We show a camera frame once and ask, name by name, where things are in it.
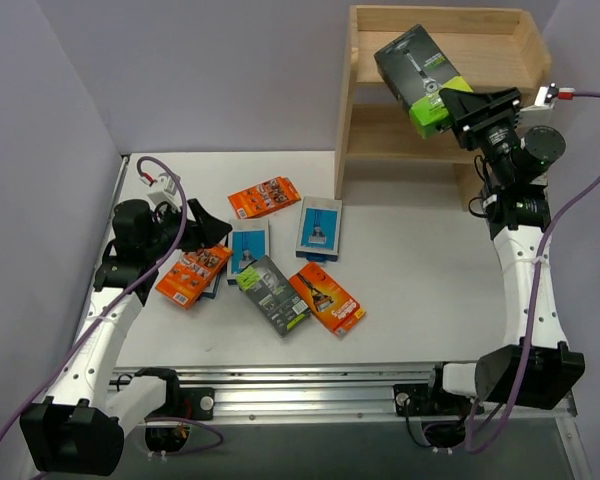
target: razor image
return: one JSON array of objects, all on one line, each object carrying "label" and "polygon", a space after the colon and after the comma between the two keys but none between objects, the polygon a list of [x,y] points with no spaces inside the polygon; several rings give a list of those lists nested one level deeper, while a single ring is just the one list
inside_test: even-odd
[{"label": "razor image", "polygon": [[324,312],[327,308],[333,305],[333,300],[331,299],[331,297],[329,295],[325,295],[316,287],[314,287],[313,283],[304,278],[304,276],[301,273],[298,273],[298,278],[311,291],[313,306],[316,308],[316,310],[318,310],[319,312]]},{"label": "razor image", "polygon": [[322,211],[315,210],[315,213],[313,216],[313,232],[311,233],[311,235],[309,235],[310,243],[319,243],[321,245],[324,245],[325,243],[327,243],[327,236],[324,234],[324,232],[322,231],[322,228],[320,227],[320,218],[321,217],[322,217]]},{"label": "razor image", "polygon": [[245,268],[247,268],[249,265],[251,265],[255,261],[256,261],[256,259],[253,257],[251,250],[249,250],[249,234],[246,232],[243,232],[242,233],[242,258],[238,262],[238,268],[240,270],[244,270]]},{"label": "razor image", "polygon": [[420,77],[422,78],[422,83],[424,84],[425,92],[427,92],[428,94],[436,93],[442,88],[442,85],[440,85],[436,79],[431,78],[429,75],[427,75],[426,72],[422,69],[422,67],[418,65],[418,62],[416,62],[415,58],[413,58],[413,55],[411,55],[411,52],[409,50],[405,50],[404,54],[413,65],[413,68],[415,68],[416,71],[420,74]]}]

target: lavender wall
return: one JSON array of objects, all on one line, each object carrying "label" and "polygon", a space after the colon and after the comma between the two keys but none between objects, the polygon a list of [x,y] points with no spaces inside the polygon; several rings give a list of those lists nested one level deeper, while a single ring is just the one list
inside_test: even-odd
[{"label": "lavender wall", "polygon": [[[600,0],[562,0],[544,35],[555,81],[600,90]],[[568,145],[550,175],[556,211],[600,173],[600,100],[562,102],[554,119]],[[600,187],[557,226],[551,263],[570,346],[586,356],[587,371],[574,389],[577,424],[594,477],[600,479]]]},{"label": "lavender wall", "polygon": [[[351,4],[38,0],[122,152],[335,149]],[[429,0],[531,10],[558,0]]]},{"label": "lavender wall", "polygon": [[[0,426],[70,343],[119,165],[38,5],[0,0]],[[23,447],[14,429],[0,479]]]}]

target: cable connector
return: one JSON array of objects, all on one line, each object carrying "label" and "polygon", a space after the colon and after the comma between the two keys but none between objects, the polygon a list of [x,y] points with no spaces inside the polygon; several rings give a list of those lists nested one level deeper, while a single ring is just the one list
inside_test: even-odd
[{"label": "cable connector", "polygon": [[545,267],[549,267],[549,255],[544,254],[542,256],[536,256],[533,258],[533,260],[531,260],[532,264],[536,264],[536,263],[540,263],[542,265],[544,265]]},{"label": "cable connector", "polygon": [[575,88],[561,88],[558,90],[558,98],[560,100],[573,100],[575,93]]},{"label": "cable connector", "polygon": [[178,210],[175,197],[177,194],[176,184],[172,178],[170,178],[168,175],[160,175],[156,180],[148,185],[149,190],[147,191],[147,197],[149,197],[149,200],[151,200],[151,203],[153,203],[154,207],[166,202],[173,209]]}]

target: orange package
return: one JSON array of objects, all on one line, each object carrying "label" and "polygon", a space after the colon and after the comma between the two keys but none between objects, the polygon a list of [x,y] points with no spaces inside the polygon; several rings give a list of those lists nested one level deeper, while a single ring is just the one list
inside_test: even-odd
[{"label": "orange package", "polygon": [[351,330],[366,313],[317,263],[305,265],[289,282],[318,320],[339,337]]},{"label": "orange package", "polygon": [[156,285],[156,290],[184,308],[190,308],[224,268],[233,252],[216,245],[198,252],[183,253]]},{"label": "orange package", "polygon": [[233,195],[229,201],[238,218],[256,218],[300,200],[300,194],[286,177],[276,177]]}]

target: red cable connector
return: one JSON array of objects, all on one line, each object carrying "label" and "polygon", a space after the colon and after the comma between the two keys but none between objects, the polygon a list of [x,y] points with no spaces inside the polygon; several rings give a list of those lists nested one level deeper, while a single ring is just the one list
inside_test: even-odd
[{"label": "red cable connector", "polygon": [[149,175],[148,173],[144,173],[144,172],[142,172],[142,176],[143,176],[144,178],[146,178],[147,180],[149,180],[149,182],[150,182],[150,183],[153,183],[153,182],[155,182],[155,180],[153,179],[153,177],[152,177],[151,175]]},{"label": "red cable connector", "polygon": [[561,88],[558,91],[558,98],[560,100],[573,100],[575,93],[576,91],[574,88]]}]

